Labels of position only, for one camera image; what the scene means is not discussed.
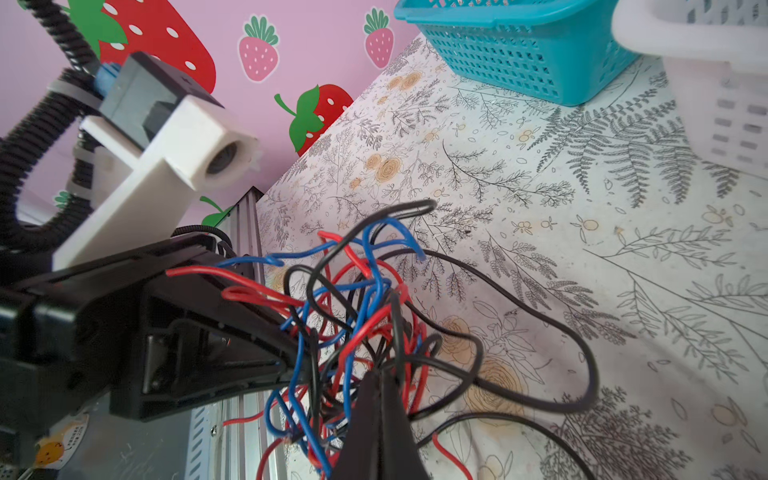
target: teal plastic basket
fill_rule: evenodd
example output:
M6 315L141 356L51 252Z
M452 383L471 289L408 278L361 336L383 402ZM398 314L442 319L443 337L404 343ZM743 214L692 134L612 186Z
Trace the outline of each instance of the teal plastic basket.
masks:
M556 104L594 97L637 57L611 35L617 0L400 0L462 77Z

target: pink strawberry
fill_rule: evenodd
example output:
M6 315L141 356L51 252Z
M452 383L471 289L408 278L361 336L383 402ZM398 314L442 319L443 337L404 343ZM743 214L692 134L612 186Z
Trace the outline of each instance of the pink strawberry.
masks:
M392 57L392 46L395 43L395 34L386 26L389 25L389 17L383 10L375 8L366 15L366 26L363 30L368 34L366 38L366 53L379 68L384 68Z
M263 16L251 17L250 24L245 24L248 35L240 40L240 60L243 62L245 75L256 83L266 80L277 67L280 58L274 45L278 38L275 28Z

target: wall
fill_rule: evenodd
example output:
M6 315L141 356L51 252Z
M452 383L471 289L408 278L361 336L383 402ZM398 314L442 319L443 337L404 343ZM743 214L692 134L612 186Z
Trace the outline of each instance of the wall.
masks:
M319 106L327 101L328 95L332 100L344 95L336 89L324 88L310 92L299 102L301 95L317 85L334 84L355 98L388 61L382 55L375 59L378 63L375 65L368 55L371 48L366 50L366 40L378 40L389 46L392 34L390 54L394 58L418 33L412 25L394 19L392 10L396 0L376 0L376 3L374 0L171 0L172 6L168 0L109 0L105 5L98 0L70 0L69 3L61 0L60 3L71 8L73 21L84 25L81 29L86 31L87 39L101 49L102 61L122 61L135 48L186 69L204 87L212 89L214 97L234 111L243 125L262 141L259 173L251 172L230 188L204 192L222 209L233 205L251 185L266 191L298 158L289 135L295 117L278 105L275 94L280 94L286 107L298 114L293 126L296 144L300 144L301 135L306 137L307 133L313 137L310 141L316 140L328 126L318 124L319 118L329 123L326 116L342 111L338 101L335 109L326 104L328 113L318 110ZM45 86L66 62L45 31L17 2L5 0L0 4L0 65L3 65L0 69L0 104L3 106L0 136L5 136L45 93ZM388 31L378 30L386 23L378 15L371 18L372 26L365 28L366 16L374 6L388 17ZM265 28L259 41L243 42L248 36L245 25L250 24L253 16L257 17L257 27L266 16L274 29L267 35L269 29ZM250 34L258 35L260 29L251 28L248 28ZM373 30L378 31L369 38ZM265 78L263 69L262 74L256 76L251 68L249 77L245 67L254 66L260 58L249 64L250 60L244 55L251 48L259 47L257 55L266 53L265 59L272 55L275 61L270 63L276 64L276 68L269 68ZM38 217L55 211L38 210L52 205L52 199L66 183L71 171L74 135L74 131L68 132L59 141L27 183L22 198ZM215 213L214 207L199 202L192 206L182 223L199 223L204 216Z

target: tablecloth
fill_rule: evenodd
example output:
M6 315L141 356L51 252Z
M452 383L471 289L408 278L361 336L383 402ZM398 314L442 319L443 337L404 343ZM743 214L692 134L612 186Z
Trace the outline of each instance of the tablecloth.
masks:
M306 250L318 230L424 197L439 204L406 221L419 242L576 329L601 394L588 412L550 415L472 388L417 437L458 412L501 410L559 434L598 478L768 478L768 183L691 152L660 59L566 108L456 76L419 36L258 203L263 247ZM449 263L392 262L433 320L482 338L485 378L582 394L584 357L558 331ZM282 286L284 271L267 282ZM440 354L460 366L473 355L449 338ZM426 397L456 383L433 372ZM580 478L518 426L466 422L441 439L477 479ZM289 451L292 480L315 478ZM433 478L462 478L434 446L421 455Z

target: pink wall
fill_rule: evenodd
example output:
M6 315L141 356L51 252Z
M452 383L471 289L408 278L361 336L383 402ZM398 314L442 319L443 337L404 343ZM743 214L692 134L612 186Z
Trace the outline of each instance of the pink wall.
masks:
M152 6L150 2L167 0L113 0L111 4L118 13L111 16L119 20L123 7L135 6L129 5L130 2ZM392 10L396 0L376 0L376 3L374 0L171 0L171 3L214 60L214 97L234 111L244 126L262 141L261 172L244 177L231 188L205 192L222 208L232 205L251 185L266 190L298 158L288 134L293 116L275 102L275 94L281 94L287 106L294 110L299 96L318 84L339 85L355 98L381 71L365 50L368 35L363 28L366 14L373 6L383 9L389 17L387 28L394 34L393 58L418 32L412 25L394 19ZM259 83L244 73L238 50L241 38L246 36L243 27L253 15L268 17L279 37L275 45L279 55L277 68ZM130 35L129 45L133 41ZM102 50L112 48L103 43L101 47ZM0 65L3 65L0 69L0 136L5 136L45 93L45 85L66 62L29 13L16 2L5 0L0 2ZM71 169L72 142L70 135L47 156L28 182L29 192L25 197L49 200L63 188ZM194 205L184 222L199 222L214 211L206 204Z

